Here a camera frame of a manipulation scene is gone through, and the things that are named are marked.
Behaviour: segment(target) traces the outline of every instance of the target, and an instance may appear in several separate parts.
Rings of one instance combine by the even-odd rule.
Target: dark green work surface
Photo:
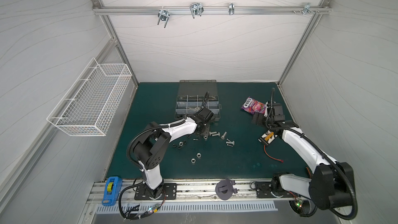
[[[140,83],[127,117],[119,143],[117,144],[107,177],[123,179],[141,177],[141,172],[126,157],[128,143],[149,122],[165,124],[175,121],[174,112],[179,83]],[[160,164],[163,178],[211,179],[211,178],[270,178],[273,173],[289,172],[306,177],[306,163],[288,144],[277,138],[267,153],[284,162],[272,160],[264,153],[263,145],[257,140],[266,129],[251,123],[252,115],[241,106],[247,97],[262,103],[269,100],[271,88],[275,87],[275,100],[283,105],[287,120],[291,116],[275,83],[217,83],[218,96],[222,105],[221,119],[212,123],[210,130],[223,134],[235,141],[229,147],[220,137],[200,138],[194,141],[192,135],[178,138],[169,144]],[[186,140],[179,150],[172,144]]]

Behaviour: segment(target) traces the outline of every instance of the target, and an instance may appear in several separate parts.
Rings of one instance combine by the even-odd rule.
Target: black cable
[[[203,108],[206,106],[207,102],[209,101],[209,97],[210,97],[209,92],[206,92],[202,100],[202,106],[196,113],[200,113],[203,110]]]
[[[334,213],[335,215],[337,215],[339,218],[343,219],[343,220],[352,220],[357,216],[358,213],[358,203],[357,203],[357,196],[354,190],[354,187],[352,187],[350,181],[348,180],[348,178],[346,177],[346,175],[341,171],[341,169],[337,166],[337,164],[335,162],[333,162],[318,146],[316,146],[316,144],[314,144],[314,142],[312,142],[308,137],[306,137],[303,133],[300,133],[294,129],[291,128],[285,128],[285,127],[271,127],[271,125],[268,125],[268,118],[272,113],[272,108],[273,108],[273,95],[275,93],[275,88],[272,88],[271,91],[271,111],[269,112],[269,114],[267,115],[266,118],[266,127],[269,130],[288,130],[291,132],[296,133],[297,135],[300,135],[301,138],[304,138],[312,147],[314,147],[314,149],[322,156],[322,158],[324,158],[339,174],[339,176],[342,178],[342,180],[344,181],[349,194],[351,196],[351,201],[352,201],[352,209],[351,209],[351,213],[349,213],[348,215],[343,215],[339,212],[337,212],[334,209],[330,209],[330,211],[332,213]]]
[[[140,182],[140,183],[138,183],[138,184],[133,184],[133,185],[131,185],[131,186],[125,187],[125,188],[120,192],[120,194],[119,194],[119,202],[118,202],[118,204],[119,204],[119,212],[120,212],[120,215],[121,215],[124,219],[127,219],[127,220],[138,220],[138,219],[142,219],[142,218],[144,218],[144,217],[148,217],[148,216],[150,216],[150,215],[152,214],[152,213],[148,214],[148,212],[146,211],[146,212],[144,212],[143,214],[141,214],[141,215],[138,216],[138,217],[137,217],[137,214],[136,214],[135,216],[133,216],[133,217],[130,217],[130,212],[133,211],[132,209],[128,210],[126,213],[123,213],[123,211],[122,211],[122,195],[123,195],[123,193],[124,193],[126,190],[128,190],[128,189],[132,189],[132,188],[138,187],[138,186],[140,186],[140,185],[142,185],[142,184],[144,184],[144,182]]]
[[[145,132],[150,132],[150,131],[154,131],[154,130],[158,130],[158,129],[164,129],[164,128],[169,128],[169,127],[176,127],[179,126],[181,124],[185,123],[185,120],[182,120],[181,122],[175,123],[175,124],[171,124],[171,125],[163,125],[163,126],[157,126],[157,127],[151,127],[148,128],[146,130],[143,130],[142,132],[140,132],[136,137],[134,137],[132,139],[132,141],[130,141],[129,145],[127,146],[127,150],[126,150],[126,156],[127,158],[135,165],[137,166],[140,170],[143,169],[143,167],[141,166],[141,164],[139,164],[137,161],[135,161],[132,157],[131,157],[131,153],[130,153],[130,149],[131,147],[134,146],[135,142],[137,141],[138,137],[140,137],[141,135],[143,135]]]

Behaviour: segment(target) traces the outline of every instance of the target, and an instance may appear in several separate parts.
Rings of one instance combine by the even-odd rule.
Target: yellow tape roll
[[[108,183],[108,187],[106,187],[106,190],[108,192],[112,192],[112,188],[113,188],[113,182]]]

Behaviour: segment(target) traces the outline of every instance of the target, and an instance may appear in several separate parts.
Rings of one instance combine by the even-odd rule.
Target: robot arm
[[[321,210],[330,209],[342,219],[354,219],[357,202],[352,167],[345,162],[339,163],[323,152],[304,135],[296,123],[286,121],[281,105],[273,102],[273,92],[274,89],[271,100],[267,103],[263,124],[300,155],[313,175],[308,179],[286,172],[275,174],[271,181],[271,192],[277,197],[288,191],[295,192],[312,200]],[[351,214],[344,216],[334,210],[344,206],[352,206]]]
[[[205,126],[213,116],[213,112],[204,107],[204,104],[197,113],[188,114],[182,120],[161,125],[155,122],[149,123],[145,130],[129,144],[127,157],[134,153],[138,159],[146,190],[152,199],[157,199],[162,193],[163,178],[159,164],[168,144],[184,135],[194,132],[201,134],[205,131]]]

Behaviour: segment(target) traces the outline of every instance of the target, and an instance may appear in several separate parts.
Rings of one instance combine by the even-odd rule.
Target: black mounting plate
[[[165,183],[163,184],[163,190],[166,192],[166,200],[175,200],[177,195],[177,184],[176,183]],[[160,195],[160,197],[156,200],[163,200],[164,193]],[[145,185],[140,185],[137,187],[137,191],[134,196],[134,200],[153,200],[149,198],[149,194],[147,193],[147,188]]]
[[[277,198],[273,194],[271,194],[271,188],[269,186],[270,184],[271,182],[254,182],[257,198]],[[292,197],[293,196],[289,192],[286,192],[286,194],[284,194],[280,198],[292,198]]]

